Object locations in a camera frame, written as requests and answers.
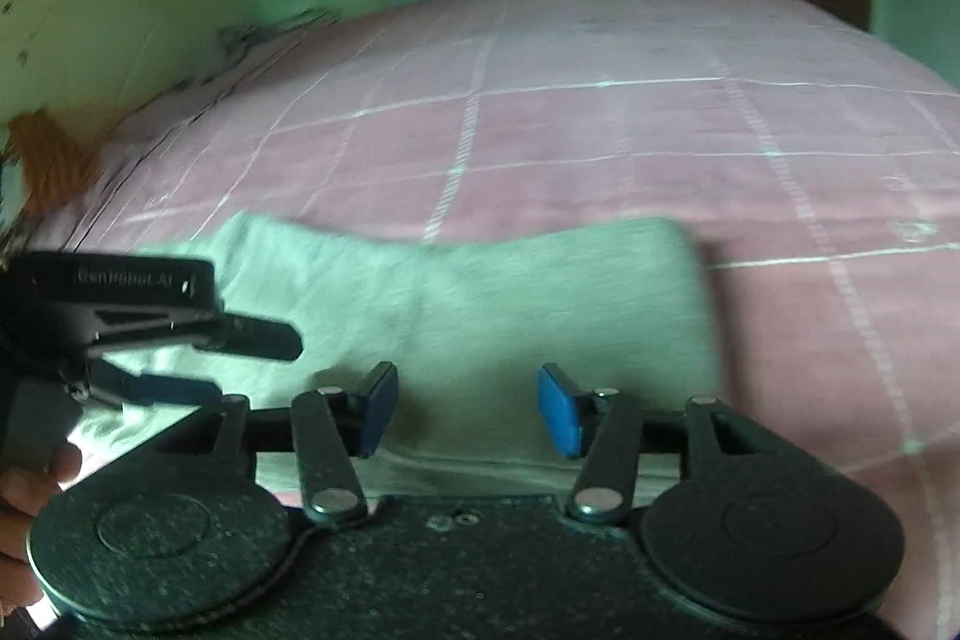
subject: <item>round black disc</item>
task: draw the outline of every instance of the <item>round black disc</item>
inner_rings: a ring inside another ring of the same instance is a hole
[[[685,597],[749,622],[808,624],[870,608],[904,557],[893,511],[846,477],[784,480],[781,459],[746,461],[679,483],[643,514],[656,569]]]
[[[287,513],[265,489],[198,458],[140,467],[74,486],[32,528],[30,561],[61,611],[162,626],[231,602],[283,560]]]

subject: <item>pink bedsheet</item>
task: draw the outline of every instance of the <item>pink bedsheet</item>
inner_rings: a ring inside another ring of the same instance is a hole
[[[241,209],[414,242],[673,215],[713,265],[734,403],[904,520],[885,616],[960,629],[949,85],[796,0],[446,0],[268,55],[195,121],[230,76],[133,116],[109,189],[40,240],[128,250]]]

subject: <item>orange cloth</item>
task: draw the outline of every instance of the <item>orange cloth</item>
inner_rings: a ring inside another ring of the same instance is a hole
[[[7,124],[5,156],[16,155],[30,196],[25,215],[46,215],[82,193],[99,175],[96,156],[78,145],[45,110]]]

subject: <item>folded green cloth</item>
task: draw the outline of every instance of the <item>folded green cloth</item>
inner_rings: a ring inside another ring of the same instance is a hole
[[[227,309],[294,322],[304,355],[285,365],[182,347],[114,354],[128,369],[210,378],[268,408],[395,362],[400,408],[377,456],[357,465],[371,494],[570,487],[578,467],[554,453],[536,411],[544,362],[583,389],[618,387],[651,408],[719,386],[698,256],[669,220],[424,247],[241,213],[211,236],[150,252],[213,261]],[[184,413],[90,413],[80,439],[114,456]],[[261,458],[258,480],[296,489],[292,459]]]

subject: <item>human hand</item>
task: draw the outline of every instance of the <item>human hand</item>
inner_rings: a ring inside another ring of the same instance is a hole
[[[27,564],[27,533],[42,506],[61,492],[60,482],[80,474],[80,449],[65,442],[47,474],[16,467],[0,473],[0,616],[34,605],[43,596]]]

